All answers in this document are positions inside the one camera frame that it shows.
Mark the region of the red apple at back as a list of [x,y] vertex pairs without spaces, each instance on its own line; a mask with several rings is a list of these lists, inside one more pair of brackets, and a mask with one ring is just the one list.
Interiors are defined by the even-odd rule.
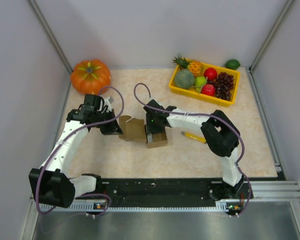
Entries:
[[214,68],[209,67],[204,71],[203,76],[207,78],[208,81],[214,81],[217,78],[218,73]]

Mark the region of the small pineapple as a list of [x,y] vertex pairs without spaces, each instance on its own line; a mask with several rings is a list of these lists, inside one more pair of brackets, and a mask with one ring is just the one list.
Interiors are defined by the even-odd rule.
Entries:
[[201,62],[194,59],[187,59],[181,54],[177,54],[172,62],[181,70],[189,70],[195,77],[200,77],[204,74],[204,66]]

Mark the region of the dark purple grape bunch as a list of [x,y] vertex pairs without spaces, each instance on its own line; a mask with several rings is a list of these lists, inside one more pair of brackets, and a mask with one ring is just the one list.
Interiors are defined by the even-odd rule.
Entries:
[[231,91],[234,89],[234,76],[226,72],[221,72],[215,80],[207,82],[215,88],[214,96],[218,99],[230,101],[232,97]]

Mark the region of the red apple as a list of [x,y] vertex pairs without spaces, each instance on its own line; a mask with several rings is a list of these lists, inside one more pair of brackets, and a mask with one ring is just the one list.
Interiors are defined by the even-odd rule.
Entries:
[[208,81],[214,81],[217,78],[218,73],[214,68],[209,67],[204,71],[203,76],[207,78]]
[[207,96],[213,97],[215,95],[216,89],[213,84],[206,84],[201,89],[201,93]]

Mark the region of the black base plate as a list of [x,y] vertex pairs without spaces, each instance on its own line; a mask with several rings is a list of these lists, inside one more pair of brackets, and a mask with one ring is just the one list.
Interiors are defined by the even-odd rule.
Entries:
[[93,193],[108,195],[115,208],[214,207],[253,197],[247,183],[235,192],[220,178],[103,178]]

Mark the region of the red apple at front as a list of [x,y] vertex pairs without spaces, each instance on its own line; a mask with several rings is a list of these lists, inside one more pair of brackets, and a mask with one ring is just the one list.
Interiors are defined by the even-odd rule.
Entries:
[[206,84],[201,89],[201,93],[207,96],[213,97],[215,95],[216,89],[213,84]]

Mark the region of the brown cardboard express box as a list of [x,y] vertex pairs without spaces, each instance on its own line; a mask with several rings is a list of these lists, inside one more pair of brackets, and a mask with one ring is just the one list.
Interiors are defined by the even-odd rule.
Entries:
[[163,133],[153,134],[153,142],[147,144],[146,123],[143,119],[134,118],[130,115],[122,115],[118,120],[123,131],[119,139],[126,142],[145,144],[148,149],[165,147],[168,145],[166,130]]

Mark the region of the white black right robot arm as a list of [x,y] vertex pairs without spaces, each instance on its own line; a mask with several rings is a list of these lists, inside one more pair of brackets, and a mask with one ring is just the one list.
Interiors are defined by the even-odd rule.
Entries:
[[198,114],[175,106],[164,108],[154,99],[143,109],[146,111],[146,121],[150,124],[147,130],[152,134],[169,127],[204,137],[209,149],[220,159],[224,194],[229,198],[235,198],[241,193],[244,177],[236,164],[240,132],[223,111]]

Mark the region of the green netted melon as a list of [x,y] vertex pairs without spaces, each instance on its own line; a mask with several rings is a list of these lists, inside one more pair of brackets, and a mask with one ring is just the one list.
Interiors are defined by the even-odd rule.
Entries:
[[189,90],[195,84],[195,76],[194,74],[187,70],[182,69],[178,71],[174,76],[174,85],[178,88]]

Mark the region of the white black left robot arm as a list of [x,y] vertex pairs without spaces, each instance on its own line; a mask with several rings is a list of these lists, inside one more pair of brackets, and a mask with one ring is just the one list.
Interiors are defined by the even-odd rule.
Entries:
[[91,128],[98,128],[104,136],[123,134],[112,102],[111,97],[86,94],[84,102],[67,114],[63,131],[51,154],[40,168],[33,168],[28,175],[38,205],[68,208],[75,198],[88,194],[96,199],[103,194],[99,175],[83,173],[70,178],[68,173],[78,147]]

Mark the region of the yellow utility knife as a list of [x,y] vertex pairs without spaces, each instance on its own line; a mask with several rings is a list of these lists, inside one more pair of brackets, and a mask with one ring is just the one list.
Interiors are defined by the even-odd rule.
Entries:
[[189,138],[189,139],[201,142],[203,144],[206,143],[206,139],[204,137],[202,137],[202,136],[197,136],[195,134],[192,134],[192,133],[189,133],[189,132],[185,132],[185,131],[181,131],[181,134],[183,136],[185,136],[186,138]]

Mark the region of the orange pumpkin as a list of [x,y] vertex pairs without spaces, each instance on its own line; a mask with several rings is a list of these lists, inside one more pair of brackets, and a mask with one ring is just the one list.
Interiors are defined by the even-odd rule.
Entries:
[[101,60],[83,60],[75,65],[70,81],[81,94],[99,95],[107,91],[104,87],[111,85],[112,76],[108,66]]

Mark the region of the yellow plastic tray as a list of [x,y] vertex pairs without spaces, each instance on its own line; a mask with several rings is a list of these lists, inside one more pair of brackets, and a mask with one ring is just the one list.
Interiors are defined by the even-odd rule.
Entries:
[[223,100],[220,98],[217,98],[215,96],[208,96],[202,93],[198,93],[195,90],[195,84],[190,88],[190,89],[182,89],[179,87],[176,87],[174,84],[174,77],[176,75],[176,73],[182,69],[180,69],[177,65],[175,67],[174,73],[170,79],[169,82],[169,88],[171,90],[171,92],[176,93],[176,94],[180,94],[183,96],[187,96],[190,98],[194,98],[194,99],[198,99],[198,100],[202,100],[202,101],[206,101],[209,103],[213,103],[213,104],[217,104],[220,106],[224,106],[224,107],[229,107],[230,105],[234,104],[235,99],[236,99],[236,95],[237,95],[237,90],[238,90],[238,85],[239,85],[239,81],[240,81],[240,72],[237,70],[232,70],[232,69],[228,69],[226,67],[221,67],[221,66],[216,66],[216,65],[211,65],[211,64],[207,64],[207,63],[203,63],[203,73],[205,72],[206,69],[208,68],[214,68],[217,71],[217,75],[219,75],[221,72],[225,72],[229,75],[233,75],[234,77],[234,88],[231,91],[231,99],[230,101],[227,100]]

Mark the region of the green lime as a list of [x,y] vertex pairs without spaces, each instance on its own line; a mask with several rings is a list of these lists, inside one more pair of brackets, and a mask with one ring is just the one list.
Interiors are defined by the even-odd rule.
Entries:
[[241,66],[241,64],[237,59],[230,59],[225,63],[224,66],[227,69],[237,70]]

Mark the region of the green pear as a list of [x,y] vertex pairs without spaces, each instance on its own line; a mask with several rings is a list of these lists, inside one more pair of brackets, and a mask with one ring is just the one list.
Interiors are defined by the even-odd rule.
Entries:
[[201,93],[202,88],[205,86],[205,84],[207,83],[207,78],[204,76],[198,76],[195,79],[195,83],[194,83],[194,88],[196,90],[197,93]]

